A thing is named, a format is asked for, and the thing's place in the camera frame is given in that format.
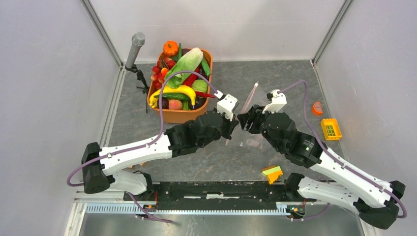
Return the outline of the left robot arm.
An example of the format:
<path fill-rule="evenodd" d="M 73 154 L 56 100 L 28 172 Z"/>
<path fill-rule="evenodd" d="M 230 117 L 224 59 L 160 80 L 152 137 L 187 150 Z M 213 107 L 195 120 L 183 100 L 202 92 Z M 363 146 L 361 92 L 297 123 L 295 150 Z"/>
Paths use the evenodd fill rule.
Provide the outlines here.
<path fill-rule="evenodd" d="M 100 147 L 97 142 L 86 146 L 82 158 L 83 187 L 87 194 L 114 189 L 130 192 L 142 200 L 154 196 L 149 174 L 133 174 L 125 168 L 158 159 L 170 159 L 195 153 L 220 138 L 231 139 L 238 125 L 216 111 L 208 111 L 167 129 L 161 136 L 117 147 Z"/>

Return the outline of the clear zip top bag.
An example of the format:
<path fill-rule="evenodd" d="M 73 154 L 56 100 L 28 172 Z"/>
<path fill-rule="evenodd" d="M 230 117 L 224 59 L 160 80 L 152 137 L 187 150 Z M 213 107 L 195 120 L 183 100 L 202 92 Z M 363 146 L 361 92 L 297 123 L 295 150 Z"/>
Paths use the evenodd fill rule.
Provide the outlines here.
<path fill-rule="evenodd" d="M 236 119 L 239 124 L 231 134 L 232 139 L 227 140 L 225 146 L 246 148 L 260 153 L 271 150 L 269 142 L 259 133 L 259 123 L 255 121 L 267 104 L 267 94 L 260 83 L 256 82 L 242 107 L 237 110 Z"/>

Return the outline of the green napa cabbage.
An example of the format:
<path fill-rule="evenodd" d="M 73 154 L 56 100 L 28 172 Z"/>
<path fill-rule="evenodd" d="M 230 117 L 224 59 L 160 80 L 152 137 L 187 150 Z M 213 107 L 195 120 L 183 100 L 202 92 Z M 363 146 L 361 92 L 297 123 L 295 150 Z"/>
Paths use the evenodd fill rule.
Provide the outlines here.
<path fill-rule="evenodd" d="M 198 47 L 192 48 L 186 54 L 184 54 L 177 63 L 167 72 L 165 79 L 178 71 L 194 71 L 201 63 L 204 54 Z M 176 89 L 191 75 L 191 73 L 179 73 L 173 76 L 166 86 Z"/>

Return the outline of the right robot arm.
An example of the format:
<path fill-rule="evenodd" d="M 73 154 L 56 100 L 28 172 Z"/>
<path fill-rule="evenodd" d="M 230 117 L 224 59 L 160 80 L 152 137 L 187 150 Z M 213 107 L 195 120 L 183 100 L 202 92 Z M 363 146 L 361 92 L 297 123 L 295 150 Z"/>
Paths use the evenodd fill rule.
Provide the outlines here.
<path fill-rule="evenodd" d="M 286 113 L 263 112 L 254 105 L 237 116 L 242 130 L 261 134 L 291 163 L 321 173 L 337 184 L 320 183 L 302 174 L 287 178 L 284 195 L 291 201 L 300 197 L 327 202 L 357 214 L 364 222 L 388 229 L 400 218 L 400 202 L 405 185 L 387 182 L 363 172 L 314 136 L 297 131 Z"/>

